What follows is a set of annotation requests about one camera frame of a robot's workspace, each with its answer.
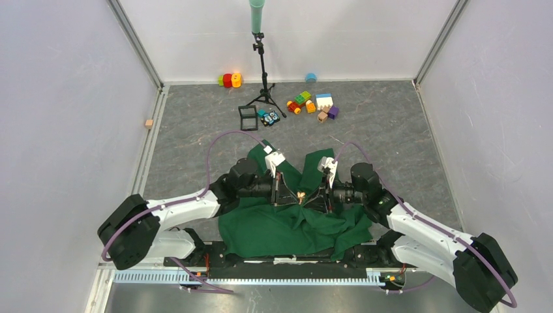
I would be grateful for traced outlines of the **green cloth garment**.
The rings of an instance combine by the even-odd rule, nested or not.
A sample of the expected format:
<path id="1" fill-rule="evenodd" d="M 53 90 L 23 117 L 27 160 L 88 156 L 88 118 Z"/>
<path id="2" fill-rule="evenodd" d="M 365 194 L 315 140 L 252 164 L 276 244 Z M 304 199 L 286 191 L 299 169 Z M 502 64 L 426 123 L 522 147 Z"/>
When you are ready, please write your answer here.
<path id="1" fill-rule="evenodd" d="M 330 213 L 303 205 L 275 207 L 265 198 L 241 198 L 218 218 L 229 254 L 242 258 L 305 255 L 332 249 L 340 260 L 349 248 L 372 240 L 372 221 L 362 205 L 338 204 Z"/>

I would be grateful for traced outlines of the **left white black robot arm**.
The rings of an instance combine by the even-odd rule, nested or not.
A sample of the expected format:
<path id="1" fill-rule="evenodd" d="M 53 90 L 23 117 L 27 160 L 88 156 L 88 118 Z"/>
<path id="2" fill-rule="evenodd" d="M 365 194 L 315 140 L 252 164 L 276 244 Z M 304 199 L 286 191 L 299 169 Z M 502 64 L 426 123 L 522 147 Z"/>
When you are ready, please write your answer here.
<path id="1" fill-rule="evenodd" d="M 173 227 L 229 213 L 243 198 L 263 198 L 273 205 L 296 204 L 297 196 L 277 169 L 284 161 L 282 153 L 273 152 L 265 157 L 267 169 L 258 174 L 257 162 L 242 158 L 207 188 L 184 196 L 164 200 L 128 196 L 98 228 L 104 245 L 102 257 L 118 270 L 151 258 L 176 257 L 188 265 L 200 264 L 205 257 L 201 239 L 192 230 L 175 231 Z"/>

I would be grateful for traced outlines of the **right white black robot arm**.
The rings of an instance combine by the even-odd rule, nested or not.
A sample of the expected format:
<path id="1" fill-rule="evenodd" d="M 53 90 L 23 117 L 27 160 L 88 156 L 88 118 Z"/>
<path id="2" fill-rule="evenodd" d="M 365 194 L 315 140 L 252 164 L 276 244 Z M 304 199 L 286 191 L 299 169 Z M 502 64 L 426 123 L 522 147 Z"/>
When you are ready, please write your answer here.
<path id="1" fill-rule="evenodd" d="M 422 214 L 392 195 L 371 164 L 354 164 L 346 183 L 338 180 L 337 165 L 331 157 L 321 159 L 321 184 L 306 198 L 308 208 L 329 213 L 339 205 L 360 205 L 372 222 L 388 229 L 377 242 L 381 264 L 422 269 L 450 284 L 478 312 L 491 312 L 504 297 L 514 304 L 511 289 L 518 277 L 495 238 L 470 235 Z"/>

